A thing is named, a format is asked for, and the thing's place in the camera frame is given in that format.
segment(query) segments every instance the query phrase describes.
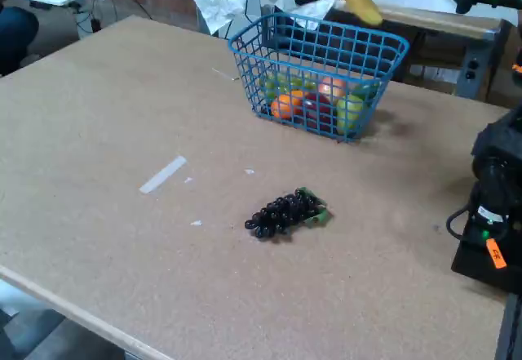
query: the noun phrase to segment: grapes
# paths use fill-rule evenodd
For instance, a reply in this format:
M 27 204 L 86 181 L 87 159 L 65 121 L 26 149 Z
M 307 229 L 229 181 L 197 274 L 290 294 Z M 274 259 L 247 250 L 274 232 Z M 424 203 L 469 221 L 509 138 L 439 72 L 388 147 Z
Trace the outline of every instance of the grapes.
M 287 235 L 290 227 L 318 215 L 325 209 L 318 198 L 303 189 L 279 197 L 245 221 L 245 228 L 257 239 L 269 239 L 276 234 Z

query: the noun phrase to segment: table edge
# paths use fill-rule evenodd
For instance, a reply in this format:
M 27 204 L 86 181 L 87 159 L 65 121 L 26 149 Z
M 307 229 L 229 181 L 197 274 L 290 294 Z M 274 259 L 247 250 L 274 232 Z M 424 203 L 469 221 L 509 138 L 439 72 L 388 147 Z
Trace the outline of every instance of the table edge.
M 0 279 L 42 300 L 66 318 L 143 360 L 174 360 L 2 265 L 0 265 Z

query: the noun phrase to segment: red apple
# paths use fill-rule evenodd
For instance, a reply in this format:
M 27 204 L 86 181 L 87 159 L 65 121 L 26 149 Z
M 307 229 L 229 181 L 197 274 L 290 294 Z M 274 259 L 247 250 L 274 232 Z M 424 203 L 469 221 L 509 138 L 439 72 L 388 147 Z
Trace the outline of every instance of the red apple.
M 303 106 L 305 108 L 304 117 L 307 127 L 317 130 L 317 121 L 319 121 L 319 129 L 321 131 L 335 131 L 337 122 L 335 108 L 327 97 L 315 93 L 307 93 Z

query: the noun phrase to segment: metal frame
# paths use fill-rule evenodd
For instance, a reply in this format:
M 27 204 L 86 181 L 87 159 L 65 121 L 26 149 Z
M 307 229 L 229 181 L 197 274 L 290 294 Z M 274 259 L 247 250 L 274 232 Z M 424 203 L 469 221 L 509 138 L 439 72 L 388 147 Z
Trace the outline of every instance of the metal frame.
M 0 325 L 0 354 L 2 360 L 21 360 L 26 358 L 42 341 L 44 341 L 64 321 L 64 316 L 52 309 L 43 311 L 38 320 L 24 332 L 11 340 L 4 329 L 9 317 L 0 311 L 1 319 L 5 322 Z
M 522 296 L 510 294 L 507 297 L 504 317 L 500 326 L 495 360 L 516 360 L 522 358 Z
M 491 70 L 487 87 L 489 94 L 511 26 L 511 23 L 502 20 L 498 31 L 493 35 L 487 35 L 483 40 L 468 39 L 466 55 L 455 87 L 456 96 L 475 99 L 483 85 L 488 68 Z

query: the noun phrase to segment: apple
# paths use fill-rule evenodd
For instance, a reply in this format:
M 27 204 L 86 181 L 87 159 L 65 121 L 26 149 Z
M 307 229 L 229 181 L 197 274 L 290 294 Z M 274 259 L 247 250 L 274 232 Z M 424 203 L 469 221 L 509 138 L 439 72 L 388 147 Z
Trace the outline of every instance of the apple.
M 319 130 L 334 131 L 336 123 L 335 108 L 327 97 L 316 93 L 307 93 L 303 106 L 307 127 L 317 130 L 317 122 L 319 122 Z
M 364 108 L 365 101 L 354 95 L 337 102 L 337 132 L 341 136 L 356 127 L 357 120 L 364 113 Z
M 346 95 L 346 81 L 341 78 L 324 77 L 317 90 L 336 105 L 338 100 Z

